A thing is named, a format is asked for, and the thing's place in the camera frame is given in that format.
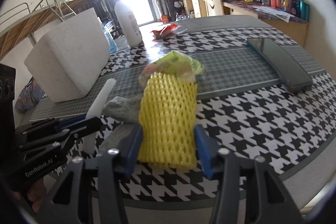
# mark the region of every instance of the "crumpled plastic packaging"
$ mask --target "crumpled plastic packaging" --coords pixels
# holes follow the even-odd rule
[[[183,53],[172,51],[143,69],[138,78],[143,89],[145,89],[147,81],[154,72],[174,75],[190,83],[195,83],[195,76],[204,73],[205,69],[199,61]]]

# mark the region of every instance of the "gray checkered stripe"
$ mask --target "gray checkered stripe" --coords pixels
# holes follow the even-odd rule
[[[275,28],[237,28],[181,34],[161,40],[150,48],[141,44],[113,54],[86,97],[60,103],[53,103],[47,97],[37,105],[31,120],[86,113],[108,78],[117,80],[110,97],[136,95],[141,92],[137,78],[143,67],[171,50],[186,53],[204,64],[207,72],[197,78],[199,93],[277,79],[266,62],[247,48],[244,40],[248,37],[274,38],[308,72],[322,69],[307,51]]]
[[[197,123],[219,144],[236,155],[253,159],[264,156],[278,174],[285,174],[316,151],[336,129],[336,83],[327,73],[313,77],[311,90],[289,94],[273,85],[237,94],[197,101]],[[102,117],[104,126],[96,146],[120,122]],[[81,155],[78,140],[68,161]],[[132,178],[121,180],[123,197],[154,202],[176,202],[214,198],[217,180],[204,177],[198,161],[192,170],[161,169],[138,163]],[[241,178],[241,189],[245,180]]]

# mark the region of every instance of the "smartphone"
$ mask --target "smartphone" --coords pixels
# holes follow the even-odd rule
[[[246,44],[261,55],[277,72],[290,92],[310,87],[313,81],[303,67],[271,38],[247,38]]]

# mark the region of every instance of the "white tube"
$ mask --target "white tube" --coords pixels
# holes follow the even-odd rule
[[[99,92],[98,96],[92,103],[90,109],[88,110],[85,119],[91,119],[93,117],[100,118],[101,113],[103,111],[104,105],[113,89],[114,85],[116,84],[115,79],[108,79]],[[83,151],[88,154],[93,154],[95,151],[95,139],[96,139],[96,132],[92,133],[88,136],[83,138]]]

